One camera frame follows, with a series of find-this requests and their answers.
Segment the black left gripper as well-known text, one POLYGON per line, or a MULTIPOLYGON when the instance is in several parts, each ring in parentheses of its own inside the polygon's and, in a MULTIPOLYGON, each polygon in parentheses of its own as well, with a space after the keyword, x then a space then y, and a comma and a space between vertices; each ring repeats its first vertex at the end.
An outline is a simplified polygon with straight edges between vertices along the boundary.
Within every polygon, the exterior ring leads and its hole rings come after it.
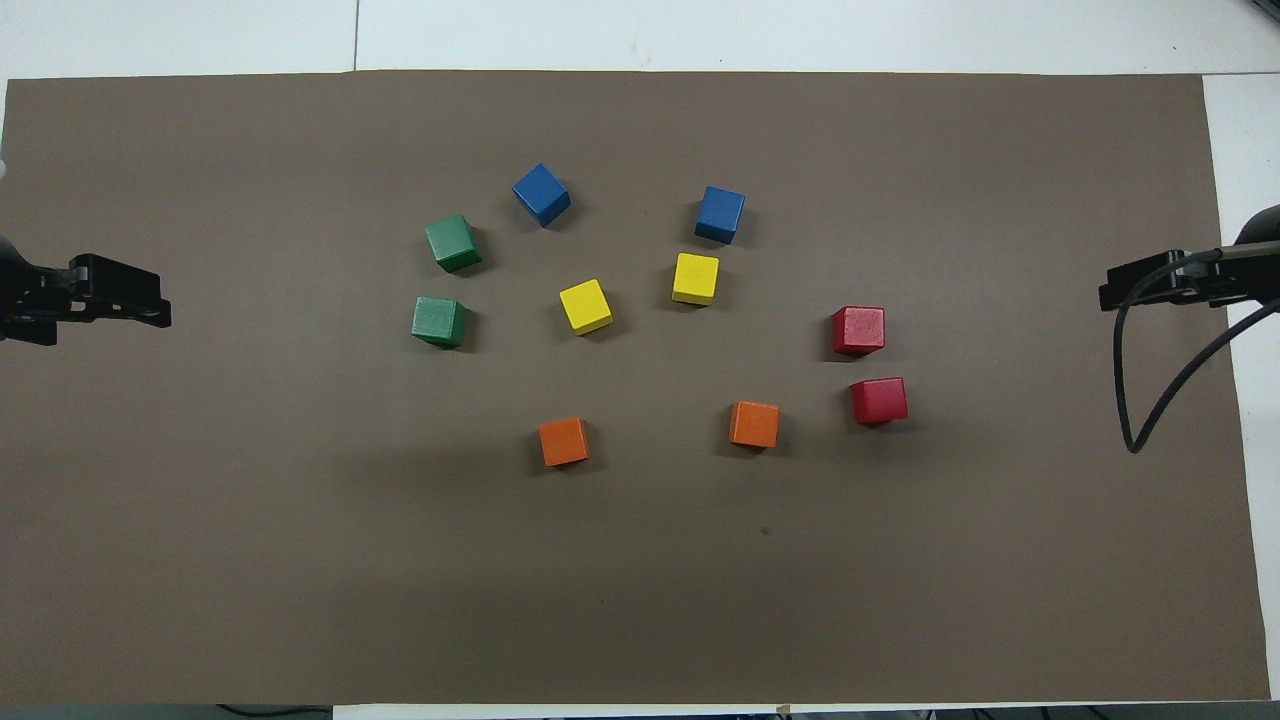
POLYGON ((3 340, 54 346, 60 323, 91 323, 99 318, 172 327, 172 304, 163 299, 160 275, 137 266, 105 263, 105 296, 114 301, 157 302, 138 306, 96 301, 84 292, 87 269, 36 266, 13 254, 3 256, 1 275, 3 340))

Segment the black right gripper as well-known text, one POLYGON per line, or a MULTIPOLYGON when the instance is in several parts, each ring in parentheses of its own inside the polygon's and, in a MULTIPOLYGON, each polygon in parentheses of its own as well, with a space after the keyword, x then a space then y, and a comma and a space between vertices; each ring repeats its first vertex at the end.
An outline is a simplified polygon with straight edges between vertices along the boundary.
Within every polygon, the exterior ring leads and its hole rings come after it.
POLYGON ((1098 287, 1098 306, 1102 313, 1117 311, 1125 304, 1142 304, 1149 295, 1151 304, 1193 305, 1207 304, 1225 307, 1251 299, 1236 265, 1238 252, 1188 252, 1169 250, 1152 256, 1156 279, 1149 288, 1134 284, 1151 272, 1151 258, 1112 266, 1105 273, 1105 283, 1098 287))

